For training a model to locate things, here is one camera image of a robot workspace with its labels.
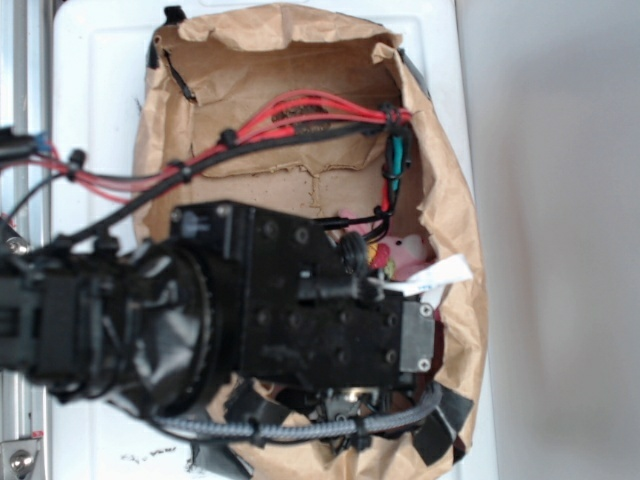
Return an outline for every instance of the bolt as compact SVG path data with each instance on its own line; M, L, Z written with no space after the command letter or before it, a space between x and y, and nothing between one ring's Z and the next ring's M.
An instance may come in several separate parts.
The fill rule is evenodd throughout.
M276 238L278 238L278 230L279 230L278 229L278 224L276 222L274 222L273 220L268 220L262 226L262 233L269 240L275 240Z
M395 313L390 313L387 318L384 319L384 324L387 327L395 327L398 324L398 316Z
M418 360L418 370L421 372L428 372L431 368L431 362L428 358L421 358Z
M218 215L221 218L226 217L230 213L231 213L231 207L227 204L218 205L216 207L216 215Z
M24 238L21 237L11 237L9 240L5 242L11 253L16 255L24 255L25 253L29 253L29 244Z
M432 317L433 316L433 307L428 303L423 303L420 305L420 315L423 317Z
M387 353L384 354L384 361L389 364L396 363L397 359L398 359L398 354L396 353L395 350L388 350Z
M33 456L26 450L18 450L11 455L9 465L18 476L26 476L33 469Z
M256 322L261 327L264 327L267 323L269 323L269 310L266 308L260 309L256 312Z
M171 221L173 223L178 223L181 219L182 219L182 210L179 210L176 208L173 212L171 212Z
M309 242L309 230L305 227L300 227L294 232L293 238L300 245L306 245Z

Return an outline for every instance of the wire connector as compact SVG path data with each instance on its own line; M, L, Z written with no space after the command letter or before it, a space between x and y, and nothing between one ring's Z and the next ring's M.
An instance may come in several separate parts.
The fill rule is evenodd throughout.
M0 162L28 158L38 151L31 135L15 135L11 128L0 128Z

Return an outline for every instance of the paper bag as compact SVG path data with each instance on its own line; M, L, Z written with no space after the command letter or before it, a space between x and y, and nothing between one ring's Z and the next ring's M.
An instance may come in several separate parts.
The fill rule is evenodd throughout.
M445 396L421 437L376 437L371 448L337 457L320 442L264 449L238 444L233 451L256 479L437 478L472 443L487 342L485 282L471 195L433 105L398 51L400 36L365 20L288 4L173 20L153 37L137 173L198 154L289 90L325 90L369 108L403 105L413 113L415 145L392 233L420 233L440 259L464 254L474 273L453 285L440 307L432 370ZM342 208L369 215L380 197L383 156L384 138L353 136L242 157L155 200L138 213L137 233L160 240L175 205L214 199L308 217ZM223 397L210 408L217 420ZM296 414L287 423L305 421Z

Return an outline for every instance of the electrical wire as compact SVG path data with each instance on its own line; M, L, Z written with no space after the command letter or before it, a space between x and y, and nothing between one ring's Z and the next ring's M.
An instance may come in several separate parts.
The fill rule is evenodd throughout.
M7 227L10 226L13 218L18 214L22 208L24 208L29 200L31 200L36 193L45 188L47 185L51 185L57 179L64 177L61 173L56 173L53 175L47 175L45 178L36 183L31 190L29 190L24 197L20 199L20 201L13 207L13 209L4 217L1 218L2 222L0 222L0 233L4 233Z
M301 114L286 116L291 109L307 107L307 111ZM332 111L308 111L309 107L331 109ZM268 125L260 126L267 120L271 120ZM100 175L89 172L77 165L67 164L60 160L55 146L50 145L51 155L39 155L29 159L11 162L11 164L0 165L0 168L18 165L38 165L43 168L57 172L55 178L68 176L90 192L100 195L110 201L122 204L111 215L96 222L93 225L73 234L64 237L67 245L73 245L82 240L86 240L97 234L99 231L109 228L116 222L124 219L129 214L140 208L147 202L157 198L177 187L181 183L186 183L193 175L202 173L207 168L219 163L231 160L232 158L247 153L257 152L269 148L277 148L302 143L324 141L333 138L340 138L354 133L373 134L381 132L393 125L397 127L404 125L411 119L411 114L403 108L385 108L382 110L371 110L353 102L340 98L336 95L318 90L295 90L278 95L265 104L251 119L249 119L237 132L233 134L232 144L224 141L224 133L221 142L204 150L185 162L169 164L162 171L143 176L115 176ZM330 123L349 123L346 127L328 128L327 130L305 130L305 125ZM391 175L399 175L397 169L391 170ZM393 214L395 198L397 198L396 185L394 181L392 188L387 188L387 193L383 197L383 206L374 210L374 215L361 219L340 219L332 217L329 219L318 219L318 223L325 229L344 228L348 225L358 223L379 224L367 234L367 240L373 241L386 235L389 229L388 217ZM113 195L107 190L138 193L133 199Z
M234 147L231 150L220 151L217 154L211 155L209 157L203 158L202 160L194 163L192 166L188 166L189 175L196 175L207 168L210 168L214 165L219 165L220 163L229 161L233 158L239 157L241 155L246 155L249 153L259 152L263 150L268 150L277 147L286 147L292 145L300 145L308 142L321 142L332 140L336 138L341 138L347 135L353 135L355 133L378 133L384 129L384 126L376 126L369 124L361 124L356 123L353 125L349 125L346 127L340 127L332 130L320 131L320 132L310 132L304 135L297 135L293 137L285 137L271 140L263 140L256 143L250 143L246 145L239 145ZM149 190L141 193L139 196L132 199L130 202L126 203L115 212L107 215L102 220L72 234L69 236L65 236L61 239L68 246L75 245L79 242L87 240L88 238L93 237L100 231L104 231L109 227L113 226L117 222L125 219L131 213L135 212L138 208L147 204L148 202L154 200L160 195L168 192L169 190L177 187L181 183L184 183L185 178L183 178L184 172L181 170L176 170L175 173L171 174L161 182L154 185ZM43 247L43 251L47 251L52 248L50 245Z

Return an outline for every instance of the cable tie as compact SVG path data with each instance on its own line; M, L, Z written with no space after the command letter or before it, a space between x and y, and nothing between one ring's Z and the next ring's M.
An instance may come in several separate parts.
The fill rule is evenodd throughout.
M238 145L238 134L232 128L227 128L220 134L220 143L232 149Z
M168 164L170 167L176 168L182 177L182 183L189 183L193 178L193 170L181 160L172 160Z
M253 428L253 433L249 438L249 442L255 447L264 448L267 444L267 440L262 436L262 425L255 418L250 419L249 424Z
M380 217L380 220L384 218L391 218L393 216L394 210L390 208L389 210L382 210L382 207L378 205L373 209L373 213L375 216Z
M380 106L380 111L384 113L387 119L386 130L392 135L400 135L403 131L400 109L391 103L385 102Z
M356 432L349 437L349 440L353 448L361 452L371 446L371 434L364 425L364 418L355 417L352 420L356 424Z
M68 170L66 175L70 182L75 181L76 175L82 170L86 160L87 154L82 150L76 149L71 152L71 155L69 155L69 162L67 163Z
M393 180L400 180L400 177L402 177L402 174L403 174L403 173L404 173L404 172L400 172L400 173L398 173L398 174L394 175L393 173L389 173L389 172L388 172L387 170L385 170L385 169L383 169L383 170L382 170L382 176L383 176L384 178L386 178L387 180L389 180L389 181L393 181Z

